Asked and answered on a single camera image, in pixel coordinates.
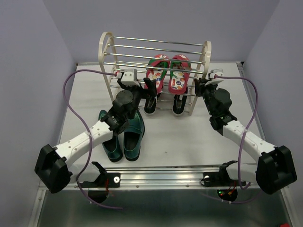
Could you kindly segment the black sneaker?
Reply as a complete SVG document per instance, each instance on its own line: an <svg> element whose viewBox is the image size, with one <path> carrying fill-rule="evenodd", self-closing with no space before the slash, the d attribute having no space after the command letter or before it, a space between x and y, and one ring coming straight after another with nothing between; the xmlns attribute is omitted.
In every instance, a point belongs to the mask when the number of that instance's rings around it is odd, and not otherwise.
<svg viewBox="0 0 303 227"><path fill-rule="evenodd" d="M155 97L150 96L150 97L146 98L145 105L144 105L144 112L149 115L154 114L156 111L157 101L158 101L158 98L156 96Z"/></svg>
<svg viewBox="0 0 303 227"><path fill-rule="evenodd" d="M183 114L186 101L187 101L187 96L174 95L172 111L176 116Z"/></svg>

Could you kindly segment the pink kids sandal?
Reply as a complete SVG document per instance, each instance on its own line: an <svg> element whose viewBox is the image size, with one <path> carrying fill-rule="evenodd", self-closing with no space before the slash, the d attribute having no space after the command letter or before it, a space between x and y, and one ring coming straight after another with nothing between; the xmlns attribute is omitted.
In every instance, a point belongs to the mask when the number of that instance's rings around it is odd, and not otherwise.
<svg viewBox="0 0 303 227"><path fill-rule="evenodd" d="M146 78L156 81L157 95L162 91L163 82L167 74L167 69L169 68L169 65L170 65L169 58L164 54L157 54L155 55L154 59L150 59L148 62L149 67L163 68L163 70L147 69L146 72Z"/></svg>
<svg viewBox="0 0 303 227"><path fill-rule="evenodd" d="M169 92L175 95L184 94L187 90L187 82L189 80L191 71L191 63L189 59L183 54L177 54L170 62L170 79Z"/></svg>

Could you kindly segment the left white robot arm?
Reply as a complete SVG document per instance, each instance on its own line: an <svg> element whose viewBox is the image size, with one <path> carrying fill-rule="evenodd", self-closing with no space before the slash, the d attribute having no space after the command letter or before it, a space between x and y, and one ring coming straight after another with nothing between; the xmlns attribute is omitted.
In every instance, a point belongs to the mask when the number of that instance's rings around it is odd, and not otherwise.
<svg viewBox="0 0 303 227"><path fill-rule="evenodd" d="M68 184L79 182L80 176L88 166L78 168L75 162L84 154L91 154L95 146L125 132L130 120L139 111L142 99L156 96L156 81L144 78L146 88L138 80L127 79L126 75L118 79L122 88L112 107L93 126L69 141L54 147L47 144L39 152L35 173L51 193L58 193Z"/></svg>

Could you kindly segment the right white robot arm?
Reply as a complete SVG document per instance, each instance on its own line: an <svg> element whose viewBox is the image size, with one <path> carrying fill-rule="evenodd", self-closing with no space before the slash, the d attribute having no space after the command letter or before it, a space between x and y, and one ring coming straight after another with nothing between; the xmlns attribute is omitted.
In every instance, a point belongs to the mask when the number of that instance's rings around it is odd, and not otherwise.
<svg viewBox="0 0 303 227"><path fill-rule="evenodd" d="M297 174L289 148L266 142L231 114L230 93L218 87L223 79L214 74L213 78L194 80L195 95L203 98L212 128L239 146L238 159L223 163L215 175L205 179L205 184L236 181L245 188L246 183L252 183L266 194L273 194L294 183Z"/></svg>

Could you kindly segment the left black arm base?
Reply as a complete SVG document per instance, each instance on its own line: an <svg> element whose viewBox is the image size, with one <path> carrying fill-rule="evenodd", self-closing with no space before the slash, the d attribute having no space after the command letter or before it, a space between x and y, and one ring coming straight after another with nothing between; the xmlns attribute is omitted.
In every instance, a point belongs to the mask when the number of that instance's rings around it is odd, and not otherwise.
<svg viewBox="0 0 303 227"><path fill-rule="evenodd" d="M103 203L108 195L109 189L119 188L121 174L118 172L103 173L94 182L82 182L82 189L88 189L88 196L97 203Z"/></svg>

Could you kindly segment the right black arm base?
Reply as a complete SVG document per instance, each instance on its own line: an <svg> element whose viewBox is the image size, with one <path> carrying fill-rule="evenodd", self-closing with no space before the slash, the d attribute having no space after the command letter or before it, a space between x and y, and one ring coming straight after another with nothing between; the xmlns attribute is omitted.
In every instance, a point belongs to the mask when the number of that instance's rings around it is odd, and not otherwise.
<svg viewBox="0 0 303 227"><path fill-rule="evenodd" d="M232 180L227 174L218 172L205 172L200 184L204 187L217 187L217 196L223 202L232 204L238 197L237 188L240 186L237 180Z"/></svg>

